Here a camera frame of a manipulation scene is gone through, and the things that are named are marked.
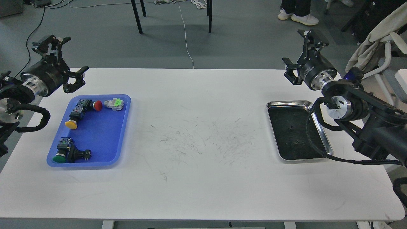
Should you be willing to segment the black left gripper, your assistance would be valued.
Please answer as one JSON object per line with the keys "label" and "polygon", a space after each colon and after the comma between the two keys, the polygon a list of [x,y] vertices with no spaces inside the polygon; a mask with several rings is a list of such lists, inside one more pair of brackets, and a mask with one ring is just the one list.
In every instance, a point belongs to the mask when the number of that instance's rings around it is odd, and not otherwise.
{"label": "black left gripper", "polygon": [[[23,71],[20,76],[23,81],[33,78],[42,81],[41,87],[43,89],[39,96],[48,97],[61,85],[63,85],[64,93],[73,93],[86,84],[84,77],[85,72],[90,68],[89,66],[72,72],[63,62],[62,45],[70,40],[71,37],[58,38],[55,35],[48,35],[40,41],[32,43],[32,51],[39,54],[42,60]],[[75,79],[75,82],[69,84],[69,78]]]}

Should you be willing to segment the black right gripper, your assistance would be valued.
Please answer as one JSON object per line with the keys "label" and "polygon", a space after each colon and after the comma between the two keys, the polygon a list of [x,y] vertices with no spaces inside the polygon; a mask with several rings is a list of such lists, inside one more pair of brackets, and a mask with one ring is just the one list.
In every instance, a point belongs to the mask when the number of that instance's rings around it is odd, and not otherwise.
{"label": "black right gripper", "polygon": [[[303,51],[297,64],[293,64],[289,58],[282,58],[286,65],[284,76],[292,85],[301,85],[304,81],[311,90],[321,90],[321,79],[333,79],[337,75],[336,68],[325,57],[320,56],[321,50],[330,42],[316,29],[298,30],[298,34],[304,39]],[[299,77],[294,74],[294,70],[297,70]]]}

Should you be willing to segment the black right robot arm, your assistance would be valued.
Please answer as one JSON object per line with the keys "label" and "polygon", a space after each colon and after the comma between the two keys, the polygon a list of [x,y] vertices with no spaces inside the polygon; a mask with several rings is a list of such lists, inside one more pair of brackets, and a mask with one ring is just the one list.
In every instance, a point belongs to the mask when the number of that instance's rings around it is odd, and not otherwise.
{"label": "black right robot arm", "polygon": [[[286,65],[284,76],[293,85],[305,83],[310,90],[320,90],[322,97],[312,105],[305,123],[307,139],[323,158],[355,165],[398,165],[406,167],[406,113],[368,93],[362,86],[363,73],[352,67],[344,78],[334,80],[336,68],[321,54],[329,41],[318,30],[298,30],[304,40],[302,53]],[[347,160],[328,154],[314,143],[309,122],[317,122],[332,131],[345,131],[356,152],[368,160]]]}

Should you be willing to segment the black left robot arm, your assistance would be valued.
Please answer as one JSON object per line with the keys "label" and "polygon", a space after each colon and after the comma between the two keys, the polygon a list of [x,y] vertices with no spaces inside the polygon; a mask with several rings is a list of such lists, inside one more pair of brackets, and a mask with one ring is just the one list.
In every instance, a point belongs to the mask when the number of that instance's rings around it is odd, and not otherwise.
{"label": "black left robot arm", "polygon": [[[49,111],[32,104],[36,97],[48,97],[59,87],[63,87],[65,93],[73,93],[85,85],[84,73],[89,67],[84,66],[77,72],[72,72],[62,58],[62,46],[70,40],[70,37],[45,36],[39,42],[32,44],[32,50],[41,55],[41,60],[23,71],[20,80],[10,77],[10,71],[1,74],[0,153],[2,156],[8,153],[5,141],[14,131],[36,132],[43,129],[49,122],[51,117]],[[42,115],[39,125],[19,127],[25,110]]]}

